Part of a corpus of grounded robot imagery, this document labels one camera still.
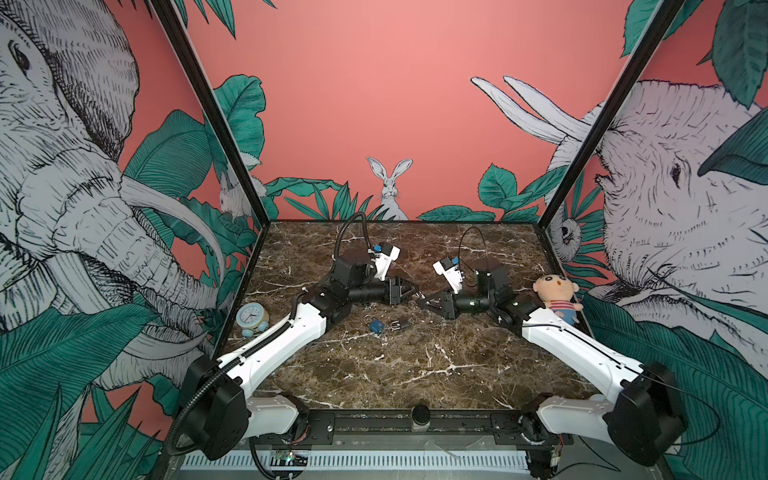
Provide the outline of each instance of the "elephant trunk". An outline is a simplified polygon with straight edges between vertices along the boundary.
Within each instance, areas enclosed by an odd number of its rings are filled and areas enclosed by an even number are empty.
[[[22,185],[19,245],[43,259],[82,253],[173,303],[215,306],[217,289],[186,274],[141,228],[120,186],[121,172],[101,152],[62,152]]]

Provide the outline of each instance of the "wall mural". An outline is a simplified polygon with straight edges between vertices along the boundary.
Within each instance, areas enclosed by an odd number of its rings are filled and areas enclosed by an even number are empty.
[[[129,422],[142,416],[139,390],[109,397],[152,385],[173,412],[189,364],[214,352],[257,240],[250,206],[227,204],[242,189],[207,121],[183,111],[118,167],[140,72],[101,0],[0,2],[0,35],[0,478],[133,480],[163,436]],[[257,82],[234,77],[217,94],[247,98]],[[193,193],[211,168],[228,208]],[[207,273],[186,273],[176,242],[199,246]]]
[[[686,2],[667,37],[701,3]],[[630,6],[625,54],[655,4]],[[768,117],[754,103],[768,67],[766,38],[768,4],[726,0],[700,62],[711,61],[722,84],[640,81],[549,231],[583,289],[595,336],[668,365],[681,388],[720,413],[714,437],[667,456],[676,478],[768,477],[765,462],[754,461],[768,446]],[[538,118],[487,81],[473,82],[517,127],[558,145],[550,171],[571,163],[601,109],[579,121],[505,77]],[[595,187],[587,192],[589,177]],[[702,402],[683,401],[684,443],[707,437],[717,419]]]

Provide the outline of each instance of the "marble table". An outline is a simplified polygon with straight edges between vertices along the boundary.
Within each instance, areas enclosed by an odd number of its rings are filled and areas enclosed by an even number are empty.
[[[270,321],[290,311],[291,297],[328,272],[340,223],[275,222],[250,278],[244,303],[259,302]],[[390,268],[420,285],[427,294],[447,287],[432,264],[455,257],[467,225],[372,223],[372,243],[390,241],[402,249]],[[529,225],[482,225],[488,255],[501,261],[516,290],[528,290],[552,271],[540,240]],[[352,226],[342,252],[365,245],[359,224]],[[472,231],[462,245],[462,262],[484,255]],[[387,326],[407,319],[411,326],[374,335],[372,318]],[[223,348],[242,346],[237,324]],[[462,315],[446,321],[405,305],[354,306],[352,314],[278,368],[257,396],[291,392],[313,409],[410,409],[419,402],[433,409],[519,408],[540,392],[586,399],[597,390],[552,354],[506,329],[486,315]]]

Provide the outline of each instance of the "plush toy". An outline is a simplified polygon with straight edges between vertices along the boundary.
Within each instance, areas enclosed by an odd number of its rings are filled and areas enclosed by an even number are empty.
[[[584,306],[572,303],[578,285],[559,275],[544,275],[533,284],[533,291],[544,301],[544,305],[570,325],[578,322],[576,312],[581,312]]]

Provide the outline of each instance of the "alarm clock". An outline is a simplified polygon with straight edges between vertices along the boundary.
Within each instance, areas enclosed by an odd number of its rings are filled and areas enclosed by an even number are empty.
[[[270,314],[261,303],[246,303],[237,310],[237,325],[243,329],[244,337],[254,336],[269,328]]]

